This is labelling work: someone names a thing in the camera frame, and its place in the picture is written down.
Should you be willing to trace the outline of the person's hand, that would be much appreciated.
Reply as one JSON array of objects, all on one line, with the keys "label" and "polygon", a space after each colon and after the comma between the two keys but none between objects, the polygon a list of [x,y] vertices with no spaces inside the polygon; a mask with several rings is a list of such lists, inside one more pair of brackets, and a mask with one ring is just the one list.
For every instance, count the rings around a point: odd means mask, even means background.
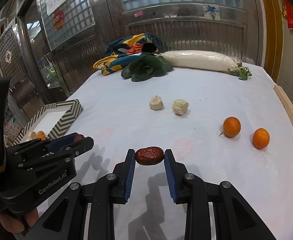
[{"label": "person's hand", "polygon": [[[29,228],[32,228],[38,219],[37,208],[25,215],[25,221]],[[3,228],[10,233],[21,233],[25,230],[25,226],[20,220],[4,213],[0,213],[0,223]]]}]

